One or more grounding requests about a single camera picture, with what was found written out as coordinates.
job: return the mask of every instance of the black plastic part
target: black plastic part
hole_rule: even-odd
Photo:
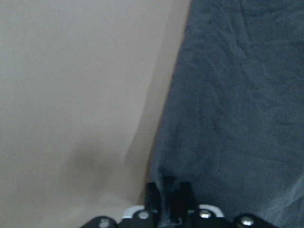
[[[242,214],[233,222],[216,217],[212,211],[209,218],[202,218],[201,210],[198,209],[198,204],[194,200],[191,185],[187,182],[180,183],[180,188],[172,192],[169,199],[170,218],[176,228],[277,228],[251,214]],[[125,218],[119,224],[116,224],[112,218],[100,216],[81,228],[157,228],[161,214],[161,197],[155,183],[146,185],[144,206],[145,210],[137,211],[132,218]],[[253,223],[250,226],[242,224],[244,217],[249,217]],[[101,225],[104,221],[108,222],[106,227]]]
[[[161,195],[155,183],[147,183],[146,185],[144,208],[155,214],[161,211]]]
[[[246,225],[243,225],[241,223],[241,219],[243,217],[249,217],[253,220],[253,224],[251,226],[246,226]],[[255,215],[252,215],[252,214],[242,214],[240,216],[237,216],[235,219],[234,219],[234,222],[235,226],[237,228],[277,228],[275,227],[274,225],[260,219],[259,217],[255,216]]]
[[[96,217],[91,221],[89,221],[88,223],[86,223],[85,225],[83,225],[81,228],[101,228],[101,226],[99,225],[103,221],[103,219],[105,219],[109,223],[107,228],[117,228],[117,224],[115,220],[106,216]]]
[[[145,219],[140,218],[141,213],[147,213],[149,216]],[[154,228],[154,214],[147,210],[140,210],[136,212],[130,222],[130,228]]]
[[[193,228],[223,228],[222,224],[215,216],[215,214],[212,211],[209,211],[211,213],[211,217],[209,218],[202,218],[200,216],[200,210],[195,211],[191,215],[191,227]]]

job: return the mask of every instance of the wrinkled fabric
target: wrinkled fabric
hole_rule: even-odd
[[[304,227],[303,0],[192,1],[151,177],[229,220]]]

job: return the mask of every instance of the metal screw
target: metal screw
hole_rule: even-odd
[[[211,217],[211,212],[209,210],[200,210],[199,216],[204,219],[208,219]]]
[[[147,219],[149,217],[149,213],[147,211],[143,210],[138,214],[138,217],[140,219]]]
[[[251,217],[248,217],[248,216],[243,216],[243,217],[241,217],[241,223],[243,224],[243,225],[245,225],[245,226],[251,226],[251,225],[253,225],[253,220],[252,220],[252,218]]]
[[[110,225],[110,220],[108,218],[102,218],[99,222],[99,227],[100,228],[108,228]]]

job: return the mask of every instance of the black bracket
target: black bracket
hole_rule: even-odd
[[[233,222],[219,216],[210,208],[201,208],[194,200],[191,185],[180,183],[180,189],[170,198],[170,220],[177,228],[276,228],[251,214],[237,216]],[[92,219],[81,228],[157,228],[161,218],[161,196],[155,183],[148,183],[144,208],[134,212],[130,218],[116,223],[110,217]]]

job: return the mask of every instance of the dark blue cloth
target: dark blue cloth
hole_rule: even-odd
[[[151,176],[228,219],[304,227],[303,0],[192,1]]]

